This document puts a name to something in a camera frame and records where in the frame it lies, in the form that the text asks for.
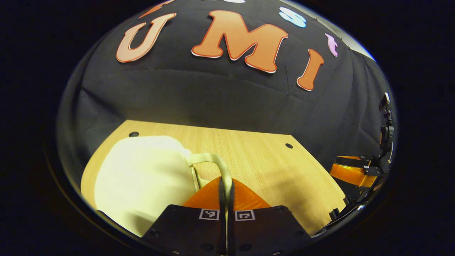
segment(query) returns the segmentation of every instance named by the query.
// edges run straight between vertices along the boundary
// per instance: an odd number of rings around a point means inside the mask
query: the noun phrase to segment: black fabric
[[[280,7],[302,15],[307,26],[281,18]],[[384,92],[390,95],[397,126],[393,92],[378,65],[283,2],[174,1],[138,20],[148,10],[112,29],[84,57],[63,96],[59,152],[78,185],[94,151],[126,119],[291,134],[328,171],[337,155],[380,153],[379,129],[385,119],[378,104]],[[248,67],[244,58],[253,48],[231,61],[224,39],[220,58],[192,55],[191,48],[201,43],[212,22],[208,15],[212,10],[241,14],[249,31],[267,23],[285,30],[289,36],[279,48],[277,71],[269,74]],[[176,17],[166,23],[144,57],[130,63],[116,60],[125,31],[147,22],[134,37],[134,48],[150,21],[173,12]],[[325,33],[335,38],[338,57],[331,54]],[[311,92],[296,84],[307,66],[309,48],[324,59]],[[337,182],[345,193],[352,188]]]

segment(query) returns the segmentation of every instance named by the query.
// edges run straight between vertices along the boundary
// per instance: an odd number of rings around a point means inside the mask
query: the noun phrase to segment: orange letter
[[[161,9],[161,6],[167,5],[167,4],[169,4],[169,3],[173,2],[173,1],[174,1],[174,0],[169,0],[169,1],[166,1],[166,2],[164,2],[164,3],[160,3],[160,4],[156,5],[155,7],[151,8],[150,10],[148,10],[148,12],[142,14],[141,17],[139,17],[138,19],[140,19],[140,18],[142,18],[142,17],[144,17],[144,16],[146,16],[146,15],[149,15],[149,14],[151,14],[152,12],[154,12],[154,11],[156,11],[156,10]]]
[[[265,24],[248,32],[242,16],[238,13],[213,10],[209,14],[213,17],[212,24],[202,43],[193,47],[192,54],[208,58],[221,57],[223,50],[219,45],[224,36],[231,60],[237,60],[249,48],[256,45],[253,53],[245,58],[247,65],[268,73],[275,73],[277,70],[275,58],[281,41],[288,37],[286,31],[277,26]]]
[[[145,22],[139,25],[136,25],[125,32],[125,36],[123,37],[120,45],[117,49],[117,60],[120,62],[130,62],[139,59],[140,57],[144,56],[148,51],[153,47],[155,41],[157,40],[158,34],[160,33],[161,29],[163,28],[166,21],[175,17],[175,13],[170,13],[158,17],[151,21],[152,26],[150,27],[147,35],[145,36],[144,41],[141,43],[140,46],[131,49],[131,41],[133,41],[134,35],[143,27],[145,26]]]
[[[319,66],[324,64],[324,59],[313,49],[308,49],[308,53],[310,54],[310,59],[308,60],[307,68],[303,75],[297,79],[297,85],[307,91],[311,91],[314,87],[314,79],[318,73]]]

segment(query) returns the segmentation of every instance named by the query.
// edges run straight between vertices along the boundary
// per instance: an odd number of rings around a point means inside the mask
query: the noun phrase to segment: mug handle
[[[218,166],[224,184],[226,202],[229,202],[229,196],[231,194],[232,187],[232,177],[226,162],[219,155],[212,153],[192,154],[191,162],[192,164],[212,162]]]

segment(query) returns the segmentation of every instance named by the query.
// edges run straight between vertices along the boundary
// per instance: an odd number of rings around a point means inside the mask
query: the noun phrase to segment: wooden table
[[[131,132],[171,136],[193,153],[220,155],[233,178],[270,205],[288,207],[310,235],[330,222],[329,212],[345,207],[340,187],[291,135],[126,120],[101,144],[84,170],[81,192],[94,209],[95,180],[101,164],[113,145]],[[195,168],[202,179],[220,176],[213,163],[195,164]]]

